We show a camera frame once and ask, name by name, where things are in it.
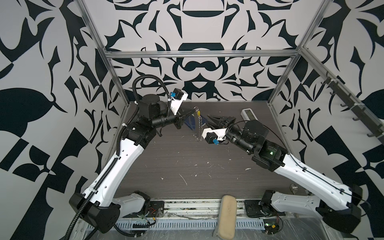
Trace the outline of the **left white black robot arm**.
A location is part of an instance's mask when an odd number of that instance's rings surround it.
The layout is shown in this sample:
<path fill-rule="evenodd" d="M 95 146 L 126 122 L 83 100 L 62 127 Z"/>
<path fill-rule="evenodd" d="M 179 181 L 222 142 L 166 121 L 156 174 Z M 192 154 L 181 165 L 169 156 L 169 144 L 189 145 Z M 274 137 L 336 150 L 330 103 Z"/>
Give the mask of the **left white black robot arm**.
<path fill-rule="evenodd" d="M 145 95 L 137 102 L 133 120 L 119 132 L 115 154 L 83 193 L 74 193 L 70 198 L 69 203 L 76 215 L 66 232 L 66 240 L 70 238 L 78 219 L 104 234 L 119 218 L 144 214 L 148 210 L 150 197 L 146 194 L 136 191 L 129 196 L 115 198 L 115 193 L 135 160 L 155 135 L 160 134 L 158 129 L 168 125 L 180 129 L 185 119 L 195 112 L 192 108 L 181 106 L 187 98 L 187 93 L 173 91 L 167 103 L 153 94 Z"/>

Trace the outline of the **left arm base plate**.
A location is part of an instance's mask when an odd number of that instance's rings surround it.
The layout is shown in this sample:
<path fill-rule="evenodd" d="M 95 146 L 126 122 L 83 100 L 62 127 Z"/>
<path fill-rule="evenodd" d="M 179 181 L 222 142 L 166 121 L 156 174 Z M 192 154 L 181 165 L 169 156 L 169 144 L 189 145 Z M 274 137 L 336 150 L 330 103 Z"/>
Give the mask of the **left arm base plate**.
<path fill-rule="evenodd" d="M 148 212 L 146 213 L 146 217 L 149 218 L 157 218 L 162 215 L 165 208 L 164 201 L 150 201 L 150 205 L 148 208 Z"/>

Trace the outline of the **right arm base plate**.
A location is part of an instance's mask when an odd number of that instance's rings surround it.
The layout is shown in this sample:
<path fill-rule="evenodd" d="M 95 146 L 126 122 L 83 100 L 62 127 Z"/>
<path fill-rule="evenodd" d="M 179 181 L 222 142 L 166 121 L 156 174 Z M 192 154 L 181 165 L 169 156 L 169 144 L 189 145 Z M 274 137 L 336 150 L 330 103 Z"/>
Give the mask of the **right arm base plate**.
<path fill-rule="evenodd" d="M 245 200 L 245 211 L 249 218 L 261 218 L 270 215 L 268 208 L 260 204 L 260 200 Z"/>

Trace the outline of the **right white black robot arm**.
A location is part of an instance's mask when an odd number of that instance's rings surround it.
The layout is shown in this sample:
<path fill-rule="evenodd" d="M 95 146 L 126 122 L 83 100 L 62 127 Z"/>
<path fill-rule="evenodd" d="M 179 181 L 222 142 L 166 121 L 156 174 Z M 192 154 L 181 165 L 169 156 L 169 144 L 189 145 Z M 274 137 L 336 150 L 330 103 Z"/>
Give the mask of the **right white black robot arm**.
<path fill-rule="evenodd" d="M 352 233 L 360 224 L 361 187 L 338 183 L 299 161 L 284 147 L 267 140 L 271 129 L 258 120 L 245 120 L 241 129 L 234 117 L 208 117 L 210 121 L 202 133 L 208 144 L 228 141 L 250 155 L 259 167 L 284 176 L 311 192 L 305 197 L 266 190 L 248 217 L 291 212 L 320 218 L 329 227 L 346 234 Z"/>

